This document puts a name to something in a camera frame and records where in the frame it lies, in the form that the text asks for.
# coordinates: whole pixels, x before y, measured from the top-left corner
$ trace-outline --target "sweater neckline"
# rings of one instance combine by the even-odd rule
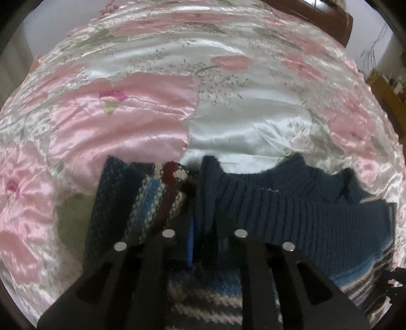
[[[339,199],[345,182],[351,181],[345,180],[345,177],[352,176],[351,172],[344,175],[344,171],[330,175],[321,169],[308,166],[303,156],[298,153],[286,158],[276,167],[257,174],[226,174],[216,158],[206,157],[206,161],[215,163],[213,165],[223,174],[245,181],[248,185],[302,198],[319,196],[325,201]]]

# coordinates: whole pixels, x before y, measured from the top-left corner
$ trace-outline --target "knit fabric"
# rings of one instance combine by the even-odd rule
[[[96,260],[117,241],[143,242],[179,213],[185,192],[193,194],[188,185],[193,178],[180,165],[169,164],[108,159],[85,262]],[[178,202],[176,196],[182,196]],[[188,253],[191,249],[195,258],[210,235],[216,207],[235,219],[236,228],[261,241],[295,243],[357,306],[376,306],[378,297],[371,291],[392,258],[395,217],[389,216],[384,201],[359,187],[352,170],[331,176],[307,166],[297,154],[274,169],[236,175],[226,174],[215,158],[205,157],[191,220],[193,240],[188,242]],[[241,329],[238,271],[171,271],[168,296],[167,329]]]
[[[143,243],[178,216],[193,176],[180,164],[105,163],[86,237],[83,268],[91,267],[116,242]]]

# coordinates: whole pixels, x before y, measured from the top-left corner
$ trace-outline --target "metal screw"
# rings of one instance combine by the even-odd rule
[[[127,248],[127,244],[125,242],[117,242],[114,244],[114,250],[117,252],[124,251]]]
[[[282,244],[282,247],[285,251],[292,252],[295,250],[296,246],[292,242],[285,242]]]
[[[162,236],[165,238],[173,238],[173,237],[175,237],[175,234],[176,234],[175,231],[172,229],[165,229],[162,232]]]
[[[246,238],[248,236],[248,232],[244,229],[237,229],[234,232],[234,235],[238,238]]]

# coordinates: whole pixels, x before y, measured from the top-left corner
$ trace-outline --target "cable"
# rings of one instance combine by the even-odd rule
[[[363,69],[364,69],[364,74],[365,72],[372,72],[376,68],[376,58],[375,58],[375,46],[378,42],[380,42],[383,37],[386,35],[386,32],[388,31],[388,26],[387,24],[384,24],[381,31],[379,32],[378,37],[372,44],[371,49],[368,51],[366,59],[364,60],[363,64]]]

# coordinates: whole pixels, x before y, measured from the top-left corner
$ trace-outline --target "pink floral bedspread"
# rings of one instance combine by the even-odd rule
[[[253,173],[301,152],[398,204],[402,148],[355,63],[311,24],[256,0],[109,4],[33,63],[0,114],[1,279],[27,317],[81,274],[107,155]]]

